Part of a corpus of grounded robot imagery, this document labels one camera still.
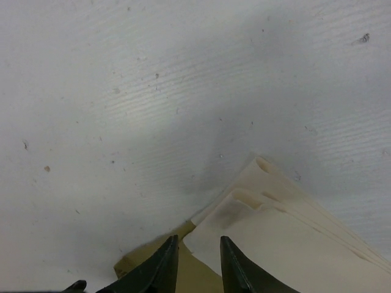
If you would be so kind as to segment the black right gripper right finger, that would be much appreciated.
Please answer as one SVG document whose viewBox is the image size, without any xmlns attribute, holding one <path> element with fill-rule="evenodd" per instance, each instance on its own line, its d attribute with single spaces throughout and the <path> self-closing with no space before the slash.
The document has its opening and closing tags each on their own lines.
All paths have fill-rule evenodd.
<svg viewBox="0 0 391 293">
<path fill-rule="evenodd" d="M 224 292 L 293 292 L 293 288 L 252 262 L 228 236 L 220 239 L 220 255 Z"/>
</svg>

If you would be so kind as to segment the olive and cream underwear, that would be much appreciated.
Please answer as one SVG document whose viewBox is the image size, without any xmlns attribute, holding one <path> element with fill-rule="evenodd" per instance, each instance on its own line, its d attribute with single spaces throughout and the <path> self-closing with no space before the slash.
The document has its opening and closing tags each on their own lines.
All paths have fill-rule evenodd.
<svg viewBox="0 0 391 293">
<path fill-rule="evenodd" d="M 390 291 L 390 262 L 261 157 L 203 211 L 125 255 L 118 279 L 174 235 L 175 292 L 224 292 L 222 236 L 293 292 Z"/>
</svg>

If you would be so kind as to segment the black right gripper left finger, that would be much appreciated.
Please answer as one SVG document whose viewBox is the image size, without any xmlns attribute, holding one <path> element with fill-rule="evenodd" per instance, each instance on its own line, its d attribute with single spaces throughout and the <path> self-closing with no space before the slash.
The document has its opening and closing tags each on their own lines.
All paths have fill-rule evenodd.
<svg viewBox="0 0 391 293">
<path fill-rule="evenodd" d="M 146 261 L 100 293 L 174 293 L 178 272 L 178 236 L 170 236 Z"/>
</svg>

